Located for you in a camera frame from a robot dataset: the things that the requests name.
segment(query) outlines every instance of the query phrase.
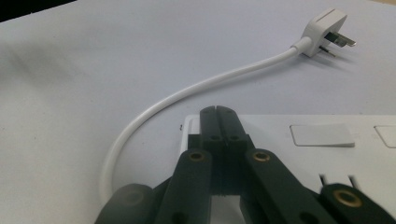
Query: white plug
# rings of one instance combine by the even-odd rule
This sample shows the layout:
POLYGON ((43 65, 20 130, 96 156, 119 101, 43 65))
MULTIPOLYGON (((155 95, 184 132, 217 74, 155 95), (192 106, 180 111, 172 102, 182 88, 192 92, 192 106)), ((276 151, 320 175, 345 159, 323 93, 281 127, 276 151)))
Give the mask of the white plug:
POLYGON ((341 26, 347 18, 347 14, 335 9, 329 8, 320 15, 312 19, 305 27, 303 37, 309 37, 312 40, 311 47, 303 51, 308 57, 312 57, 321 50, 332 54, 326 47, 333 42, 339 47, 348 45, 353 47, 356 42, 338 34, 341 26))

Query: plug prong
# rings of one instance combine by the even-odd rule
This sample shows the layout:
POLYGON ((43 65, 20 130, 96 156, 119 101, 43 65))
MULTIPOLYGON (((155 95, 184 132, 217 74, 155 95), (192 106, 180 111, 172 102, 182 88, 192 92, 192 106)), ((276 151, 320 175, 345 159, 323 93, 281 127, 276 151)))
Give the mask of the plug prong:
POLYGON ((345 45, 348 45, 350 47, 353 47, 356 45, 356 42, 354 40, 351 40, 348 37, 346 37, 344 35, 340 35, 336 32, 333 32, 333 33, 329 32, 328 34, 326 34, 326 36, 324 36, 324 38, 341 48, 345 45))
POLYGON ((326 49, 326 48, 324 48, 322 46, 319 46, 319 49, 321 49, 321 50, 325 51, 326 53, 332 55, 334 58, 337 57, 335 54, 331 53, 328 49, 326 49))

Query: white power cord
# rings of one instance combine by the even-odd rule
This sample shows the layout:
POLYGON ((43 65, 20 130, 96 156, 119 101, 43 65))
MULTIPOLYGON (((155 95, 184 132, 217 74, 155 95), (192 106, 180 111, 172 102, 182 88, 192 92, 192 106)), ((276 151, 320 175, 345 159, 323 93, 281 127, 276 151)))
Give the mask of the white power cord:
POLYGON ((252 63, 237 69, 234 69, 232 71, 219 74, 214 77, 210 77, 208 79, 205 79, 201 82, 198 82, 196 84, 193 84, 181 91, 177 91, 168 97, 164 98, 160 102, 158 102, 155 105, 152 105, 150 108, 145 110, 143 113, 141 113, 139 116, 137 116, 134 120, 131 121, 131 123, 128 124, 128 126, 125 127, 125 129, 121 132, 117 140, 113 143, 111 149, 107 152, 106 159, 105 159, 105 164, 102 169, 102 173, 100 176, 100 183, 99 183, 99 190, 100 190, 100 199, 102 202, 102 205, 105 205, 107 201, 111 198, 113 194, 113 188, 112 188, 112 181, 113 181, 113 173, 114 173, 114 167, 117 162, 117 158, 119 157, 123 146, 125 145, 126 141, 131 137, 131 135, 148 119, 150 119, 152 116, 160 112, 161 110, 165 109, 169 105, 186 98, 188 96, 194 95, 200 91, 204 91, 216 84, 219 84, 220 82, 232 78, 232 77, 238 77, 241 75, 244 75, 249 72, 253 72, 259 69, 263 69, 265 67, 274 65, 276 63, 283 62, 287 60, 288 58, 291 58, 293 56, 299 55, 301 52, 304 52, 306 49, 310 48, 312 45, 311 38, 309 37, 303 37, 299 42, 294 44, 293 46, 290 47, 287 51, 276 55, 275 57, 257 62, 257 63, 252 63))
POLYGON ((123 146, 131 135, 145 121, 169 105, 183 98, 194 95, 195 93, 211 88, 226 79, 238 77, 249 72, 269 67, 301 53, 309 57, 314 56, 321 50, 330 53, 329 50, 325 49, 330 42, 333 42, 340 47, 343 47, 344 45, 354 46, 355 42, 353 40, 337 33, 346 17, 347 15, 340 10, 329 8, 308 23, 304 30, 303 37, 287 51, 276 55, 275 57, 257 63, 252 63, 193 84, 186 89, 171 94, 137 116, 128 126, 125 127, 106 155, 99 180, 99 193, 102 205, 105 205, 113 194, 112 181, 114 168, 123 146))

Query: white table surface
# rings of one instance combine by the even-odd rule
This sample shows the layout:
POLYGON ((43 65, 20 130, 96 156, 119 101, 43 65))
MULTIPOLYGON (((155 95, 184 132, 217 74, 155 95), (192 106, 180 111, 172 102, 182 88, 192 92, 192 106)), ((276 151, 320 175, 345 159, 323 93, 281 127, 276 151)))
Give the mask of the white table surface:
POLYGON ((154 187, 177 162, 180 125, 209 105, 239 114, 394 115, 396 7, 365 0, 105 1, 0 23, 2 223, 93 223, 98 177, 124 126, 164 96, 287 49, 328 7, 355 48, 299 56, 183 100, 147 122, 114 185, 154 187), (134 174, 143 178, 136 180, 134 174))

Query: power strip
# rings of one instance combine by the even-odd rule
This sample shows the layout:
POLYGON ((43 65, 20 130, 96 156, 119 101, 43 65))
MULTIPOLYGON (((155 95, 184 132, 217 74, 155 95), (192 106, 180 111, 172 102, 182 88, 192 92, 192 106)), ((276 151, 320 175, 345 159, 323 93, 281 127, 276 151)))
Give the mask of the power strip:
MULTIPOLYGON (((396 116, 242 115, 239 118, 255 147, 274 152, 307 188, 319 192, 323 183, 353 186, 396 217, 393 145, 396 116), (333 125, 344 126, 354 144, 297 146, 299 139, 295 139, 298 135, 293 127, 333 125)), ((199 116, 186 117, 183 127, 180 152, 187 148, 188 134, 200 132, 199 116)))

